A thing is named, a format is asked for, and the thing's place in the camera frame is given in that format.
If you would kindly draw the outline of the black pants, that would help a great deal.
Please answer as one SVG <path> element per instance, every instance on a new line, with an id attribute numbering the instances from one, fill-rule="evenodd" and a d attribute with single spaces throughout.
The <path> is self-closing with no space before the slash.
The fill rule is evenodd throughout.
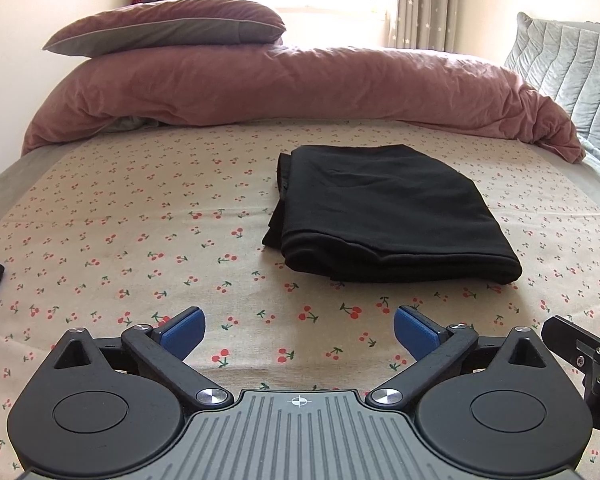
<path id="1" fill-rule="evenodd" d="M 521 263 L 468 177 L 406 145 L 279 155 L 262 243 L 296 272 L 352 283 L 517 281 Z"/>

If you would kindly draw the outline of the cherry print cloth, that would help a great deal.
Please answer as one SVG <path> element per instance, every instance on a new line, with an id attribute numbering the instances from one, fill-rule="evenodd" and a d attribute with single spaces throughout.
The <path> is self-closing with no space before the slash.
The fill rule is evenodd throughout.
<path id="1" fill-rule="evenodd" d="M 306 144 L 404 144 L 475 182 L 524 272 L 507 286 L 358 285 L 289 270 L 263 247 L 280 153 Z M 411 363 L 397 307 L 501 335 L 553 315 L 600 336 L 600 183 L 515 141 L 405 124 L 260 124 L 106 134 L 27 157 L 46 171 L 0 220 L 0 479 L 18 460 L 6 418 L 71 327 L 96 337 L 158 325 L 190 306 L 207 319 L 189 362 L 233 389 L 360 391 Z"/>

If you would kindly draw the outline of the grey quilted headboard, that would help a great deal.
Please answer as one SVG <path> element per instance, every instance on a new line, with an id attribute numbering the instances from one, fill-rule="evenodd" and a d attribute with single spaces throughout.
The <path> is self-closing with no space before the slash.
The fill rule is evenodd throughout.
<path id="1" fill-rule="evenodd" d="M 561 106 L 585 151 L 600 161 L 600 24 L 520 12 L 505 66 Z"/>

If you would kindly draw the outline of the pink duvet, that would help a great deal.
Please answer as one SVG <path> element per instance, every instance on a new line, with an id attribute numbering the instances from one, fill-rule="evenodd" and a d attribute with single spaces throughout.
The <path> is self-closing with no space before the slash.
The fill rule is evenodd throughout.
<path id="1" fill-rule="evenodd" d="M 122 118 L 210 127 L 259 119 L 398 120 L 584 156 L 576 127 L 521 76 L 430 50 L 190 46 L 92 58 L 50 92 L 22 148 L 94 136 Z"/>

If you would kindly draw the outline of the pink grey pillow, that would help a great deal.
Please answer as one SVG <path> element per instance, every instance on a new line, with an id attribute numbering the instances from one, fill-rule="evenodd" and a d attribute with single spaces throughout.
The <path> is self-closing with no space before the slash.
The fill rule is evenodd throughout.
<path id="1" fill-rule="evenodd" d="M 249 0 L 162 0 L 80 18 L 44 44 L 81 58 L 137 49 L 201 44 L 279 44 L 286 32 L 272 9 Z"/>

